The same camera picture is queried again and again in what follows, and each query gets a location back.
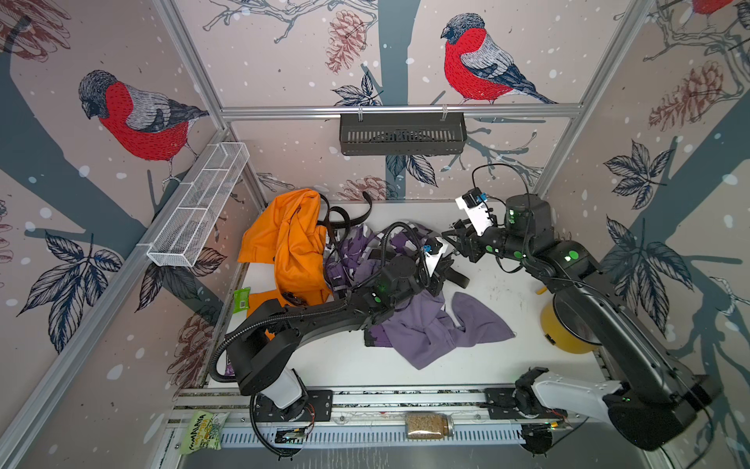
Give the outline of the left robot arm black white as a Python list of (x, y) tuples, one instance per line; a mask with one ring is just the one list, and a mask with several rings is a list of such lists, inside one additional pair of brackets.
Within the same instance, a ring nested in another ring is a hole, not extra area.
[(380, 265), (341, 299), (316, 306), (283, 306), (275, 299), (261, 304), (217, 346), (210, 377), (298, 414), (309, 397), (300, 376), (287, 367), (295, 351), (332, 334), (379, 326), (420, 293), (440, 293), (456, 241), (447, 233), (420, 240), (412, 226), (396, 222), (380, 247)]

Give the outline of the plain purple garment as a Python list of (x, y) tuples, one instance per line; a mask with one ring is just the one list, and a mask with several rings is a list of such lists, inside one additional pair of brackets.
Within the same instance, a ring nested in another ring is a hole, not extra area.
[(471, 295), (455, 293), (451, 310), (452, 315), (445, 310), (443, 295), (423, 291), (396, 308), (392, 318), (365, 330), (365, 345), (392, 348), (419, 371), (456, 348), (516, 336), (498, 314)]

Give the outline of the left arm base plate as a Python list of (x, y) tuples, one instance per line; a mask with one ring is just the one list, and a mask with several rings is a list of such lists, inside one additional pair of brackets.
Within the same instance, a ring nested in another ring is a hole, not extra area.
[(282, 410), (264, 395), (258, 395), (251, 405), (251, 414), (256, 422), (328, 422), (333, 408), (331, 390), (308, 391), (289, 408)]

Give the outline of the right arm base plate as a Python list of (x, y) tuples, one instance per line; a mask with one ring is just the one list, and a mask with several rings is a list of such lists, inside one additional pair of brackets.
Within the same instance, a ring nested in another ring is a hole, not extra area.
[(519, 393), (517, 388), (494, 387), (484, 389), (486, 401), (480, 405), (492, 420), (554, 419), (565, 420), (568, 413), (558, 408), (545, 408), (537, 398)]

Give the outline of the orange trousers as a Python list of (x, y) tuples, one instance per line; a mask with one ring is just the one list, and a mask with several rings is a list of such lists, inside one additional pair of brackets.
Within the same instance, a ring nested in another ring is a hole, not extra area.
[(273, 267), (269, 292), (248, 296), (247, 316), (264, 302), (290, 306), (294, 299), (309, 306), (325, 303), (331, 295), (323, 276), (326, 229), (318, 224), (321, 196), (310, 189), (278, 195), (244, 233), (238, 261)]

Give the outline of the purple camouflage trousers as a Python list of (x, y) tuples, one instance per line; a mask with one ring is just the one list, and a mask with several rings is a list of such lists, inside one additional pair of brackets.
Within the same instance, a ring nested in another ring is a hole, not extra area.
[[(412, 257), (428, 238), (438, 235), (436, 231), (415, 222), (406, 222), (406, 225), (410, 226), (418, 243), (412, 240), (405, 228), (394, 228), (388, 236), (386, 247), (389, 258), (397, 254)], [(376, 232), (367, 224), (360, 224), (354, 226), (338, 243), (327, 239), (323, 252), (324, 280), (334, 299), (342, 298), (347, 290), (379, 269), (381, 244), (386, 232), (387, 229)]]

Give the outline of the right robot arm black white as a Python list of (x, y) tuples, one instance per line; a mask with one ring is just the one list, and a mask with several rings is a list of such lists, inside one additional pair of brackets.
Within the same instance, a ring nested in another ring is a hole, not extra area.
[(615, 293), (600, 263), (580, 243), (554, 235), (550, 205), (530, 193), (505, 203), (499, 221), (488, 195), (474, 188), (457, 197), (467, 215), (443, 238), (476, 263), (485, 255), (514, 260), (541, 281), (593, 333), (621, 370), (621, 380), (590, 382), (535, 367), (516, 382), (524, 414), (569, 410), (611, 426), (630, 444), (656, 451), (681, 435), (722, 393), (670, 355)]

